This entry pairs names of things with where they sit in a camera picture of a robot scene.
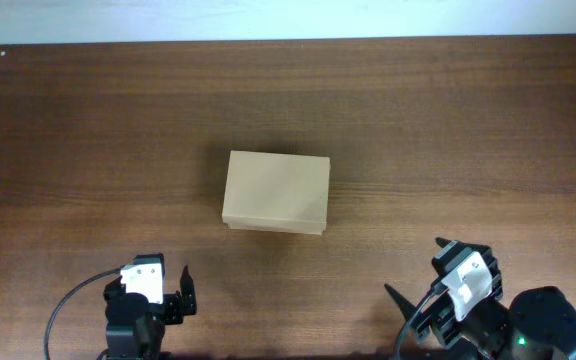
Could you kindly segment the cardboard box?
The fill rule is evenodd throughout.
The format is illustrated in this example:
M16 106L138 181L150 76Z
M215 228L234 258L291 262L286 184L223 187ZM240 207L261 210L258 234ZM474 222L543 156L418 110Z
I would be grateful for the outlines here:
M321 235L328 157L231 151L222 220L231 229Z

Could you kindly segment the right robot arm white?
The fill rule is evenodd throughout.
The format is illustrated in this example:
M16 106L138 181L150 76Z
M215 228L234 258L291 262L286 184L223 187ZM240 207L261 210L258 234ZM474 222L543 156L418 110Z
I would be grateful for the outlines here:
M405 319L393 359L576 360L576 309L561 290L525 290L505 307L489 246L435 242L437 278L418 304L384 286Z

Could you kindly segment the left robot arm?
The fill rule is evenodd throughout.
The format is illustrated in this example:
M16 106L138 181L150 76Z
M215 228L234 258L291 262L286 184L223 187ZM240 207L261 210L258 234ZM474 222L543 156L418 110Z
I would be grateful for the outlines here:
M127 265L104 290L108 359L169 359L162 350L166 328L197 314L193 278L185 267L180 289L163 292L161 264Z

